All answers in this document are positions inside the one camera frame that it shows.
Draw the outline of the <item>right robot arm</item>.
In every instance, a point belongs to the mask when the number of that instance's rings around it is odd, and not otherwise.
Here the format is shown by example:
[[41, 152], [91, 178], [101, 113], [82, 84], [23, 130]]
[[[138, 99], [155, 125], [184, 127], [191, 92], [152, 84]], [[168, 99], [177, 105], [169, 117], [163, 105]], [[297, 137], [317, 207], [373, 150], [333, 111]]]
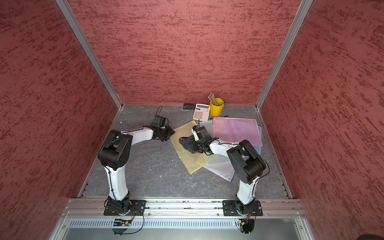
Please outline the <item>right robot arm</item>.
[[186, 150], [193, 154], [204, 153], [206, 156], [227, 157], [240, 179], [235, 200], [224, 204], [223, 209], [235, 207], [239, 215], [249, 215], [256, 203], [257, 182], [266, 176], [264, 171], [269, 168], [268, 164], [247, 140], [239, 143], [225, 142], [211, 137], [205, 127], [199, 126], [193, 126], [192, 133], [190, 137], [180, 138]]

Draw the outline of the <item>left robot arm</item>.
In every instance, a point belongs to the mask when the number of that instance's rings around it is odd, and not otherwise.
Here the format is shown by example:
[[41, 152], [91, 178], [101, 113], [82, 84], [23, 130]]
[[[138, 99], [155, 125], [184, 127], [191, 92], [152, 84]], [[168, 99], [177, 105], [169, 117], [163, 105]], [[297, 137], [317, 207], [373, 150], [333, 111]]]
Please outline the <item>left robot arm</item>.
[[160, 128], [143, 126], [138, 130], [125, 132], [112, 130], [108, 133], [98, 153], [98, 159], [107, 173], [110, 189], [105, 202], [105, 216], [125, 216], [135, 210], [130, 201], [125, 176], [131, 147], [150, 140], [166, 142], [173, 134], [175, 131], [169, 126]]

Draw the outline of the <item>pink mesh document bag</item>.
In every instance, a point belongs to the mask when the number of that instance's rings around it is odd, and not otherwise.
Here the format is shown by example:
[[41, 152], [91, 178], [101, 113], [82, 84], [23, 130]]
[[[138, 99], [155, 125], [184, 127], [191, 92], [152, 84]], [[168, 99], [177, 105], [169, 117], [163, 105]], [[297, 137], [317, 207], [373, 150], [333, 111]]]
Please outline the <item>pink mesh document bag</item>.
[[231, 143], [247, 140], [252, 145], [257, 145], [259, 142], [259, 130], [256, 119], [213, 118], [213, 124], [214, 138]]

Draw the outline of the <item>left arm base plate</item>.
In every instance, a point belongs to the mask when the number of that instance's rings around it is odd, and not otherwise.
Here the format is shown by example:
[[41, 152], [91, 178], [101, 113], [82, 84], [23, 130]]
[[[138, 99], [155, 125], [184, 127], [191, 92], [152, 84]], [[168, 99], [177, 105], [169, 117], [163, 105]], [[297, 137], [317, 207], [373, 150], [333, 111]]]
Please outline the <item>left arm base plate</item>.
[[146, 200], [128, 200], [124, 202], [108, 198], [105, 203], [104, 216], [142, 216], [146, 204]]

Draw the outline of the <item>dark grey cloth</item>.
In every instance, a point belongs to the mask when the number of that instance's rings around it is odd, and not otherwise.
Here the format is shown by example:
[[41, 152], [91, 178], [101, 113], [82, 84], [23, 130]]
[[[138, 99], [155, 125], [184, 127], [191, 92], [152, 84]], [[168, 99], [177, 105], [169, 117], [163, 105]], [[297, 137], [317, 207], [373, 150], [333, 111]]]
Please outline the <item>dark grey cloth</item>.
[[192, 154], [203, 153], [203, 150], [197, 145], [197, 142], [195, 141], [195, 138], [193, 135], [189, 137], [179, 138], [179, 143], [183, 146], [185, 150], [187, 150]]

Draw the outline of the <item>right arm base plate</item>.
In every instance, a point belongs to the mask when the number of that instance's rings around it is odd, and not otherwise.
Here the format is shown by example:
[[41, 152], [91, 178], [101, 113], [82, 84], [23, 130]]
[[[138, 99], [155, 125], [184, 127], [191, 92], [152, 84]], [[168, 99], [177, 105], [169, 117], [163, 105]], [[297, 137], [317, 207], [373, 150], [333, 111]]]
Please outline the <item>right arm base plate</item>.
[[239, 200], [224, 200], [223, 213], [224, 216], [237, 216], [237, 217], [248, 217], [251, 216], [263, 216], [263, 210], [260, 201], [253, 200], [247, 205], [244, 205]]

